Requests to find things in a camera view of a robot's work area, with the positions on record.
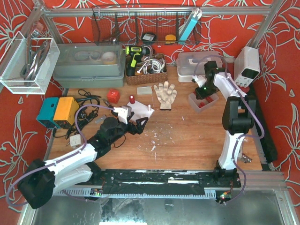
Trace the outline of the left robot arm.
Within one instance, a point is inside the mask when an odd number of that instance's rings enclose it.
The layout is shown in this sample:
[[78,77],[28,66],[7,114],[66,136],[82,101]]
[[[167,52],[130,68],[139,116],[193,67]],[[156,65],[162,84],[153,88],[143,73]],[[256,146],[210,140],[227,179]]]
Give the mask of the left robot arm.
[[108,153],[125,134],[140,135],[148,120],[144,117],[135,123],[123,123],[115,117],[106,118],[97,133],[76,150],[52,160],[32,161],[17,184],[18,190],[31,208],[42,207],[54,194],[90,180],[97,171],[94,161]]

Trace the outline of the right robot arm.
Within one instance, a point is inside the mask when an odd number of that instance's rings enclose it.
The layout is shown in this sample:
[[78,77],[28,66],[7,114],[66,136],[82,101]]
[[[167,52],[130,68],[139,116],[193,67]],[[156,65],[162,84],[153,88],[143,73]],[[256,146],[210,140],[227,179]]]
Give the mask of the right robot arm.
[[198,101],[207,102],[218,91],[226,100],[222,116],[225,142],[222,153],[213,171],[214,179],[234,178],[239,170],[238,156],[245,137],[255,124],[256,99],[247,96],[233,81],[226,67],[207,61],[205,76],[193,75],[192,81],[198,86],[193,95]]

